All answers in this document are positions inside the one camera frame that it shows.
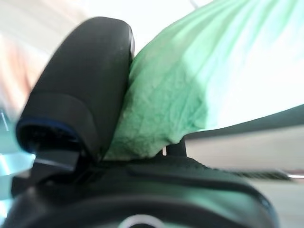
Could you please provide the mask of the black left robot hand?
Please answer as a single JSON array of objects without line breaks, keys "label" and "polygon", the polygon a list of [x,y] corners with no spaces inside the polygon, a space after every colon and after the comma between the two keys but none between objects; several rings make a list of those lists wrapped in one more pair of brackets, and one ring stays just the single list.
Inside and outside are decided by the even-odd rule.
[{"label": "black left robot hand", "polygon": [[5,228],[277,228],[269,200],[230,172],[168,156],[104,161],[133,58],[124,21],[80,24],[59,46],[19,118],[33,167],[12,180]]}]

